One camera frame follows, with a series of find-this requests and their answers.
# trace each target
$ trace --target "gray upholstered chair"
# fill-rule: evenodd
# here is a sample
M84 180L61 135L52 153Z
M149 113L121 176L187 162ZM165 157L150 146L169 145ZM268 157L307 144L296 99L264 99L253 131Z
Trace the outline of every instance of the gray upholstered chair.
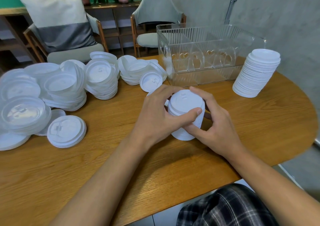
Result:
M139 47L158 47L157 33L138 34L137 26L143 23L166 22L185 23L186 16L178 11L172 0L142 0L139 7L131 15L131 28L133 36L134 54Z
M37 34L37 28L34 24L32 24L25 32L24 35L29 42L30 47L35 52L40 62L45 62L42 55L38 52L37 46L42 51L42 53L47 57L47 62L61 64L62 62L75 59L82 62L90 61L90 53L94 51L106 51L108 52L108 47L106 44L106 40L104 38L103 29L100 21L98 19L87 14L87 18L89 20L90 26L94 34L98 34L101 38L101 42L92 46L82 47L73 50L65 50L48 53L44 48L44 44L41 41L41 38Z

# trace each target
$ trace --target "clear plastic organizer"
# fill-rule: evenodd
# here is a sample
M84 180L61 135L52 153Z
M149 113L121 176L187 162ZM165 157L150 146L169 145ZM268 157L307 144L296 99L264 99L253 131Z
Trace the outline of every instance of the clear plastic organizer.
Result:
M157 26L159 62L174 86L236 79L246 56L266 48L266 39L233 25Z

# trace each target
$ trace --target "plaid fabric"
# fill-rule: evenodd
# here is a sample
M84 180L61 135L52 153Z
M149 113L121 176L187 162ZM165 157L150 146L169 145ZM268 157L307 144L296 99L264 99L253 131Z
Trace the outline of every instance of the plaid fabric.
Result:
M184 206L177 226L278 225L259 197L249 188L230 184L212 195Z

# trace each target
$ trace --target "pillow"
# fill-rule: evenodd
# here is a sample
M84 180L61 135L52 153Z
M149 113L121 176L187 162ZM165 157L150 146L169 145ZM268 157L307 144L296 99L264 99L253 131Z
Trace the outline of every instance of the pillow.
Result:
M21 0L48 53L97 44L82 0Z

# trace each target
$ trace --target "forearm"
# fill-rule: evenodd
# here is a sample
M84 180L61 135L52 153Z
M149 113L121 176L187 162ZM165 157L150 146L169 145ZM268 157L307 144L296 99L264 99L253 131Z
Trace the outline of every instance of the forearm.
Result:
M51 222L55 225L109 225L115 209L147 149L126 137Z
M254 189L280 225L319 224L320 204L251 152L245 150L228 161Z

